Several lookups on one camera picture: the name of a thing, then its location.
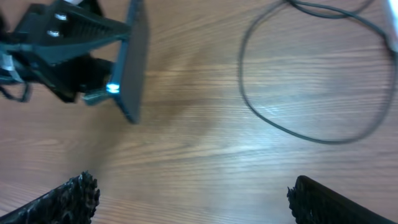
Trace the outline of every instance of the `black mechanical bracket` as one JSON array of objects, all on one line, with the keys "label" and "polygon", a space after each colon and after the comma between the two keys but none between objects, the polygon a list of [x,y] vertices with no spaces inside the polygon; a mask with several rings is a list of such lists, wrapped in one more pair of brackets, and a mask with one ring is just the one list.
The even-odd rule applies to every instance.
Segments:
[{"label": "black mechanical bracket", "polygon": [[[129,121],[138,122],[149,31],[143,0],[132,0],[125,23],[107,19],[97,0],[74,5],[55,0],[31,4],[13,32],[0,14],[0,92],[29,100],[30,83],[41,83],[63,102],[84,93],[87,105],[114,98]],[[121,41],[116,63],[90,52]],[[22,97],[3,86],[24,84]]]}]

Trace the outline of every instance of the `screw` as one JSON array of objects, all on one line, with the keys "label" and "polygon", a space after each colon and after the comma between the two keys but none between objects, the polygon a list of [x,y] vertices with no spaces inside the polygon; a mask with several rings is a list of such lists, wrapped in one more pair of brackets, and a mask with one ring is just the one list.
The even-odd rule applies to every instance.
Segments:
[{"label": "screw", "polygon": [[57,19],[59,19],[59,20],[62,20],[62,21],[65,21],[65,20],[68,19],[68,17],[67,17],[66,14],[61,14],[61,13],[57,13],[57,14],[55,15],[55,18],[57,18]]},{"label": "screw", "polygon": [[54,31],[54,30],[47,31],[47,34],[52,36],[52,37],[59,37],[60,36],[59,31]]}]

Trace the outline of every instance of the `glowing light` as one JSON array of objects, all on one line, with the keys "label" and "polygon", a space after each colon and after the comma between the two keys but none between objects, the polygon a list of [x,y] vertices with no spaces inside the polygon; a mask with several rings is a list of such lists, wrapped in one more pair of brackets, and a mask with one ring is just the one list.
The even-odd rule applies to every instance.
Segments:
[{"label": "glowing light", "polygon": [[118,84],[107,84],[106,91],[108,91],[109,93],[119,93],[120,86]]}]

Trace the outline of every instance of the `wooden surface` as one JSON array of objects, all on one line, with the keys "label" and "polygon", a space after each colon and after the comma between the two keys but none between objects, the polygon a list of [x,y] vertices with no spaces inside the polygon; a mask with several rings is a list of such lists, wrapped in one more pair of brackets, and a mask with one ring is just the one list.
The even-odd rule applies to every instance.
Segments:
[{"label": "wooden surface", "polygon": [[[0,6],[15,25],[29,2]],[[127,0],[101,2],[108,17],[124,19]],[[0,99],[0,215],[89,170],[102,193],[95,223],[294,223],[286,193],[298,175],[398,222],[396,103],[375,134],[345,146],[293,138],[245,107],[238,47],[271,2],[147,0],[152,37],[139,125],[112,101],[67,105],[38,85],[28,104]],[[362,1],[322,2],[351,10]],[[380,1],[363,16],[384,27]],[[96,55],[114,60],[116,47]],[[370,123],[392,70],[367,28],[291,7],[257,30],[245,69],[264,115],[329,139]]]}]

